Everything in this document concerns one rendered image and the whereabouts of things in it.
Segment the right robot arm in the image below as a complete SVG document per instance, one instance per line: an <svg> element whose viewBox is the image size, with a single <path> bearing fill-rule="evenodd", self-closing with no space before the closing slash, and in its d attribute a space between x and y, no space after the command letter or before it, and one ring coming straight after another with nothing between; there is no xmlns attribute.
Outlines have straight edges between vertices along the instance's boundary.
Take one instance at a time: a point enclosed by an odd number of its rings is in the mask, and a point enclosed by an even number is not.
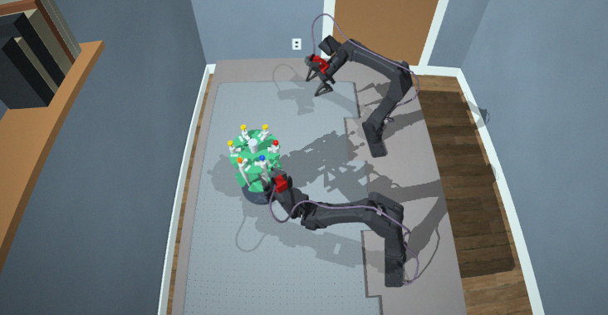
<svg viewBox="0 0 608 315"><path fill-rule="evenodd" d="M339 68L341 68L347 61L359 62L380 72L390 79L390 87L387 91L387 97L385 97L380 105L376 108L377 111L373 111L374 113L372 112L368 119L365 122L362 122L362 127L365 132L365 137L367 139L372 157L375 158L386 156L386 150L381 137L383 134L383 127L385 126L384 120L385 116L389 115L393 107L395 107L395 105L404 98L405 94L412 87L410 71L407 71L406 73L406 70L398 66L403 65L403 67L409 69L409 64L405 61L402 61L401 63L392 61L376 52L371 51L362 45L361 42L354 39L349 40L365 48L366 50L353 45L349 41L341 44L331 35L324 38L318 47L327 56L330 56L336 52L331 57L331 63L333 62L335 66ZM398 69L400 71L398 71Z"/></svg>

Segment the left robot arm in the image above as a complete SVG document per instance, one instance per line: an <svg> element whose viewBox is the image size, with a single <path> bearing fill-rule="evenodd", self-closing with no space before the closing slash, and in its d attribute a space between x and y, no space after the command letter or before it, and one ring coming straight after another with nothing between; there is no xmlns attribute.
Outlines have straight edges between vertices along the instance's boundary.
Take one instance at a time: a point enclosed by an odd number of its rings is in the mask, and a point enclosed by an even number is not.
<svg viewBox="0 0 608 315"><path fill-rule="evenodd" d="M284 193L285 204L283 208L288 214L297 203L300 203L290 217L296 219L301 218L302 215L301 225L305 226L305 229L316 231L317 226L319 229L326 229L327 226L333 224L365 223L376 234L385 238L385 286L403 286L403 264L406 261L406 247L403 245L402 227L383 214L377 214L376 210L366 208L366 206L375 206L378 209L378 206L380 206L383 212L402 224L404 219L403 205L377 192L370 192L369 198L352 203L328 204L317 202L328 207L347 206L340 209L326 209L305 202L305 200L309 200L309 195L303 194L298 188L287 189ZM359 206L353 207L354 205Z"/></svg>

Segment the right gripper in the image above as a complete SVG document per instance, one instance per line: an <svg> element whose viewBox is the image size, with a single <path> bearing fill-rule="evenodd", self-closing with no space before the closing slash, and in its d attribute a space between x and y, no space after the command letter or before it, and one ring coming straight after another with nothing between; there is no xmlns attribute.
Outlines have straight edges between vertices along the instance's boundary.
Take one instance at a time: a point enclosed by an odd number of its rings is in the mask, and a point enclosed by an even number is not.
<svg viewBox="0 0 608 315"><path fill-rule="evenodd" d="M306 81L309 82L310 80L312 80L313 78L315 78L316 76L319 76L319 78L321 79L321 83L318 86L314 96L317 97L319 95L322 95L324 93L327 92L331 92L333 91L332 87L330 86L330 84L326 83L327 81L330 81L331 84L335 84L335 80L333 79L333 75L340 69L339 67L335 66L334 67L334 63L331 63L331 59L329 59L327 62L320 58L318 55L314 56L313 62L320 62L322 64L319 65L319 67L311 67L309 66L309 70L308 70L308 74L306 77ZM323 65L324 64L324 65ZM313 74L313 76L310 77L311 72L315 71L315 73ZM310 77L310 78L309 78ZM318 93L322 88L326 88L324 91Z"/></svg>

